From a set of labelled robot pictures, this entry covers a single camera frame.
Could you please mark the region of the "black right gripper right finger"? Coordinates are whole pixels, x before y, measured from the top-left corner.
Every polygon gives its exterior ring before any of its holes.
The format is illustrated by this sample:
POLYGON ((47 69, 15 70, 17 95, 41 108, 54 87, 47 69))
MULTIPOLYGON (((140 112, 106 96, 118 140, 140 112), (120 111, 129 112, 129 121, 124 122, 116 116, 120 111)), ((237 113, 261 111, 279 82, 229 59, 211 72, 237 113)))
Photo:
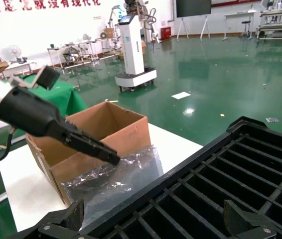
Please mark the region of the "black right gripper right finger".
POLYGON ((282 226, 242 210, 231 200, 224 201, 223 220, 231 239, 282 239, 282 226))

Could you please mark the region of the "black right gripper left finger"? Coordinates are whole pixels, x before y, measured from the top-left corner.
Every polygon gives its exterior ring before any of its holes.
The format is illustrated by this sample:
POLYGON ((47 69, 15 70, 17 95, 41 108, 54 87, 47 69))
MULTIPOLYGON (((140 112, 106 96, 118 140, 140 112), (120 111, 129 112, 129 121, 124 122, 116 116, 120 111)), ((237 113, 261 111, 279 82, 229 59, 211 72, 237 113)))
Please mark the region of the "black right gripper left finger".
POLYGON ((84 220, 84 201, 46 214, 34 226, 8 236, 9 239, 77 239, 84 220))

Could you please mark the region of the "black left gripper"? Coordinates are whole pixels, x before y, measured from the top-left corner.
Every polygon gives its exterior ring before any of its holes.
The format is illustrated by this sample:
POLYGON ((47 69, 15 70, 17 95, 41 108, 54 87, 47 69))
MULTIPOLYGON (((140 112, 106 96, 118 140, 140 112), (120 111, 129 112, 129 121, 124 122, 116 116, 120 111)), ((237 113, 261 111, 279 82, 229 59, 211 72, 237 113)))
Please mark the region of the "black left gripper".
POLYGON ((114 166, 117 151, 64 119, 53 103, 26 88, 14 87, 0 102, 0 120, 35 137, 48 136, 65 146, 114 166))

